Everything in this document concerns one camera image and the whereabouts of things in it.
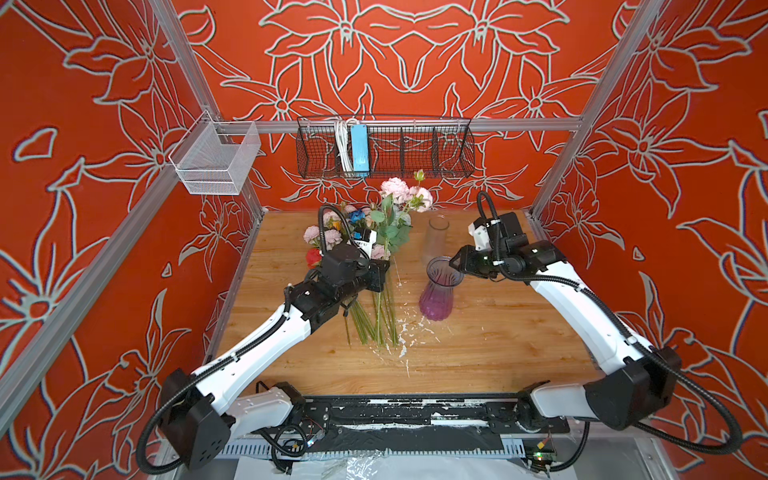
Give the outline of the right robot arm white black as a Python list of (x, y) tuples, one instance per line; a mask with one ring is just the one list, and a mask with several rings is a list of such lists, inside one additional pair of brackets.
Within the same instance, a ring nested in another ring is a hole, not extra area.
[[(476, 197), (478, 218), (469, 226), (473, 242), (450, 259), (464, 274), (507, 280), (532, 288), (547, 300), (580, 337), (602, 378), (583, 384), (534, 384), (518, 395), (513, 418), (525, 431), (543, 429), (552, 418), (599, 422), (615, 431), (637, 428), (698, 453), (729, 455), (743, 444), (743, 431), (731, 411), (682, 370), (680, 356), (656, 347), (632, 329), (581, 279), (551, 242), (529, 242), (516, 214), (499, 214), (488, 192)], [(667, 407), (677, 386), (696, 394), (725, 422), (714, 444), (676, 437), (647, 423)]]

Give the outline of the purple glass fluted vase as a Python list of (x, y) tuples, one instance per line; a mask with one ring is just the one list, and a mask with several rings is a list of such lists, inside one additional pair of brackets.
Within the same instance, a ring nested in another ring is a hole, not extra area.
[(453, 311), (454, 290), (462, 283), (464, 274), (451, 266), (447, 256), (433, 258), (426, 273), (428, 283), (419, 299), (420, 311), (428, 320), (443, 321)]

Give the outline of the pink peony flower stem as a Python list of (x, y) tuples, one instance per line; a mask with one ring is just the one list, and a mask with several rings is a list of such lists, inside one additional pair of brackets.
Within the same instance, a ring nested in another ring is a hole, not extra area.
[(426, 171), (419, 169), (408, 183), (400, 177), (384, 180), (378, 189), (379, 202), (370, 207), (365, 215), (369, 228), (376, 233), (371, 257), (375, 260), (389, 260), (410, 238), (412, 216), (433, 209), (434, 197), (423, 182)]

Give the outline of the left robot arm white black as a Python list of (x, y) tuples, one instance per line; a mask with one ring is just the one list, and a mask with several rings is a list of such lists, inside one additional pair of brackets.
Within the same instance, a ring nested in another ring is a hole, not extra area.
[(304, 279), (283, 290), (274, 313), (217, 359), (190, 374), (166, 378), (160, 405), (139, 436), (139, 470), (161, 475), (180, 466), (200, 468), (233, 437), (268, 436), (298, 410), (301, 397), (290, 386), (275, 386), (243, 400), (240, 395), (273, 362), (309, 338), (338, 314), (347, 314), (362, 291), (380, 293), (390, 263), (376, 259), (376, 224), (382, 212), (344, 214), (333, 205), (318, 211), (321, 260)]

